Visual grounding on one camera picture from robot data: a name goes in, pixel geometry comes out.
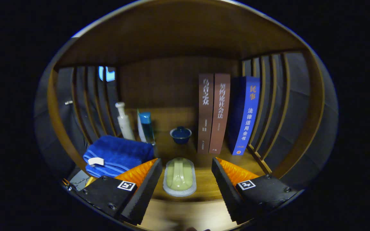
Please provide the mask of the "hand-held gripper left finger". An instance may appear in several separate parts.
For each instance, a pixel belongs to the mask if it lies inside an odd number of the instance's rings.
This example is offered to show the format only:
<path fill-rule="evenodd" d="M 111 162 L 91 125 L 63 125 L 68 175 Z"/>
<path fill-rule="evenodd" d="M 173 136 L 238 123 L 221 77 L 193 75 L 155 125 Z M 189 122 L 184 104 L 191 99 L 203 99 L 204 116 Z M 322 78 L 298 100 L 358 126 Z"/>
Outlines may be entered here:
<path fill-rule="evenodd" d="M 162 160 L 156 158 L 117 177 L 101 176 L 76 197 L 109 218 L 140 225 L 162 171 Z"/>

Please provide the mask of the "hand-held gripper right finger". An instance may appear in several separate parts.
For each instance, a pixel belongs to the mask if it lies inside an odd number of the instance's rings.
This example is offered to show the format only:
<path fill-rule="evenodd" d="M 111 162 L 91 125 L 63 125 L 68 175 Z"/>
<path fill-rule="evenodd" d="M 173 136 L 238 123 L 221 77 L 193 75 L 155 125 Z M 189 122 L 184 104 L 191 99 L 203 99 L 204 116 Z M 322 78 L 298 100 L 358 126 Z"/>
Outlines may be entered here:
<path fill-rule="evenodd" d="M 271 174 L 259 176 L 218 157 L 212 159 L 211 170 L 231 220 L 238 225 L 263 219 L 301 194 Z"/>

